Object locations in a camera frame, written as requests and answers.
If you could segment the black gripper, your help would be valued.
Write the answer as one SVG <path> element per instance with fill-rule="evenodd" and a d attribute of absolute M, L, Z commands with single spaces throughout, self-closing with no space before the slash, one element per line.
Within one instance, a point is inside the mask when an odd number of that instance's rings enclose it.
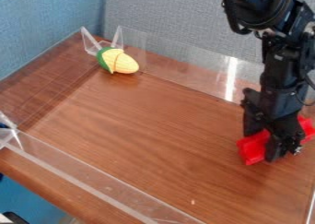
<path fill-rule="evenodd" d="M 268 162 L 274 162 L 288 152 L 292 155 L 300 153 L 306 132 L 298 121 L 303 105 L 298 96 L 304 96 L 306 93 L 304 88 L 266 88 L 262 91 L 245 88 L 243 90 L 244 136 L 252 136 L 263 129 L 270 132 L 264 152 L 264 159 Z"/>

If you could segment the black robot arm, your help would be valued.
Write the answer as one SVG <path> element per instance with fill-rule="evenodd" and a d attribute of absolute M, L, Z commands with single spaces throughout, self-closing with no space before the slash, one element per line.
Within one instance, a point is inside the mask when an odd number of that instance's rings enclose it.
<path fill-rule="evenodd" d="M 315 12 L 304 0 L 223 0 L 231 30 L 262 41 L 260 90 L 244 89 L 244 135 L 270 132 L 270 162 L 302 150 L 298 115 L 315 90 Z"/>

